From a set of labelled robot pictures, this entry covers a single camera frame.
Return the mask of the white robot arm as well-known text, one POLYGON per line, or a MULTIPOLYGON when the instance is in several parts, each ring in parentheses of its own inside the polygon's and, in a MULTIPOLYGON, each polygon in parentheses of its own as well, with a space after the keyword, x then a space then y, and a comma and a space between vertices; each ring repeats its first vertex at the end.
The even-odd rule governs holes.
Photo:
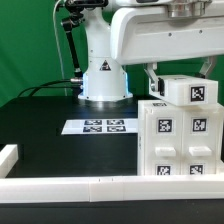
POLYGON ((130 98, 125 65, 144 64, 149 93, 166 97, 165 81, 155 74, 164 61, 204 57, 206 77, 224 54, 224 0, 109 0, 106 23, 102 7, 84 10, 88 69, 82 96, 90 101, 130 98))

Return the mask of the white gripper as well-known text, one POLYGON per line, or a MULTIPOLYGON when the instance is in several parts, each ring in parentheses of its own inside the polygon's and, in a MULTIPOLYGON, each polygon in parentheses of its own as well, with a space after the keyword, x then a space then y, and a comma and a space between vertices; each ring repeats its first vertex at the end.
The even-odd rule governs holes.
POLYGON ((112 18, 111 56, 121 65, 147 63, 149 94, 164 96, 165 83, 155 62, 206 57, 200 69, 208 78, 224 54, 224 4, 207 4, 205 14, 170 18, 165 6, 121 8, 112 18))

